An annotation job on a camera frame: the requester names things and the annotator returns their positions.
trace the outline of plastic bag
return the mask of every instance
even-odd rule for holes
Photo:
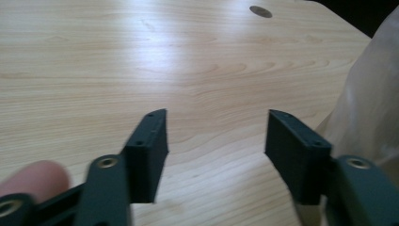
[[[372,160],[399,187],[399,7],[355,62],[338,103],[316,131],[333,144],[334,157]],[[320,207],[295,207],[303,225],[327,225]]]

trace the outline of wood grain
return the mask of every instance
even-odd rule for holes
[[[368,42],[313,2],[0,0],[0,179],[51,159],[78,185],[167,108],[171,153],[136,225],[298,225],[267,111],[315,127]]]

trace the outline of finger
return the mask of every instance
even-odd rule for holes
[[[70,186],[68,173],[55,162],[40,161],[21,169],[0,185],[0,197],[27,193],[36,202],[44,202]]]

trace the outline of wooden table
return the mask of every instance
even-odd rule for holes
[[[315,127],[369,41],[313,2],[0,0],[0,179],[50,159],[78,185],[167,108],[170,155],[136,225],[298,225],[263,154],[268,109]]]

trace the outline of black object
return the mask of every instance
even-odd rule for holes
[[[332,226],[399,225],[399,192],[372,162],[329,156],[331,145],[285,112],[270,110],[265,154],[295,202],[319,204],[327,196]]]
[[[143,118],[120,154],[94,160],[84,184],[38,205],[27,194],[0,198],[0,225],[131,225],[130,203],[155,201],[167,155],[167,112],[161,109]]]
[[[399,0],[313,0],[344,18],[372,38],[379,26],[399,5]]]

